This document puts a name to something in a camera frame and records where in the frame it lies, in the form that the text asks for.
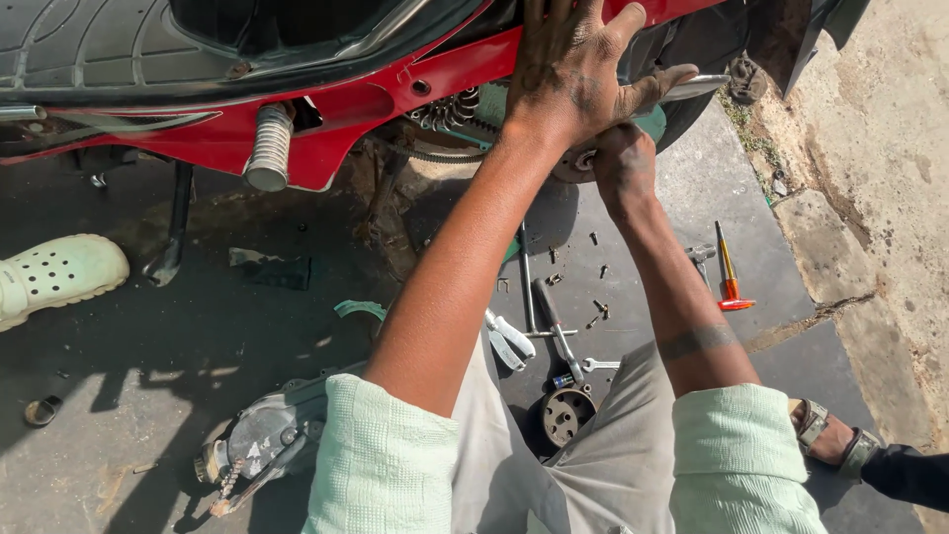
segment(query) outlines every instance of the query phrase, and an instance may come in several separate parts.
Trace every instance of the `scooter side stand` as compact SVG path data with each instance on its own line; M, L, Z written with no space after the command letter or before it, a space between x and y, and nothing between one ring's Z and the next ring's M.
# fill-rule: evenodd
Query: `scooter side stand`
M172 216L168 223L168 242L141 269L141 273L156 287L168 285L181 266L194 175L195 166L192 163L175 161L175 196L172 198Z

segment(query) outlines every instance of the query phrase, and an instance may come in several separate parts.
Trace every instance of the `forearm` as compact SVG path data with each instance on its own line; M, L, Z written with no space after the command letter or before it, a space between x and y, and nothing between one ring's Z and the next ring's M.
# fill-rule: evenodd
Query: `forearm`
M760 384L659 201L644 195L629 208L617 224L640 272L656 343L676 397Z
M386 318L365 380L451 415L504 252L565 149L505 125Z

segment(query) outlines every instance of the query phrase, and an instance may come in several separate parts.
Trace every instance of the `red scooter body panel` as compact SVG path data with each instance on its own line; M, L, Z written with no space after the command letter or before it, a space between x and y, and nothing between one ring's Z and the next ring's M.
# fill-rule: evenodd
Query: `red scooter body panel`
M652 26L717 4L720 0L640 0L646 9L646 25ZM605 0L603 18L608 22L627 0ZM81 143L57 147L3 163L20 162L55 152L94 144L126 144L239 175L251 153L257 108L267 102L309 97L323 117L323 124L295 132L290 142L289 181L305 189L326 190L346 153L370 129L406 111L484 84L512 73L521 28L511 29L467 46L424 57L487 8L485 2L465 23L435 42L378 70L353 78L246 100L180 107L122 109L56 109L70 113L107 115L161 115L182 112L213 112L195 124L136 133L102 135ZM411 84L424 80L431 91L416 95Z

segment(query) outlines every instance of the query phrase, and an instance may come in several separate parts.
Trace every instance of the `wrench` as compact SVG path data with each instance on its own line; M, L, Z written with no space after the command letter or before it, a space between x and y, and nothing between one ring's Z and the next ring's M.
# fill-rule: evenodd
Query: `wrench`
M584 358L584 371L591 372L594 369L619 369L620 362L598 362L593 358Z

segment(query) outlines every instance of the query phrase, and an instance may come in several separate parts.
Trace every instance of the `hammer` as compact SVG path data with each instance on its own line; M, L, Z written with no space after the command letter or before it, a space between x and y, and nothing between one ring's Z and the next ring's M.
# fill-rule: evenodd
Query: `hammer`
M712 284L709 283L708 273L705 272L705 260L710 257L715 257L715 245L704 243L689 247L685 249L685 255L692 260L692 263L696 266L696 270L702 275L702 280L705 281L705 287L709 288L709 293L711 293Z

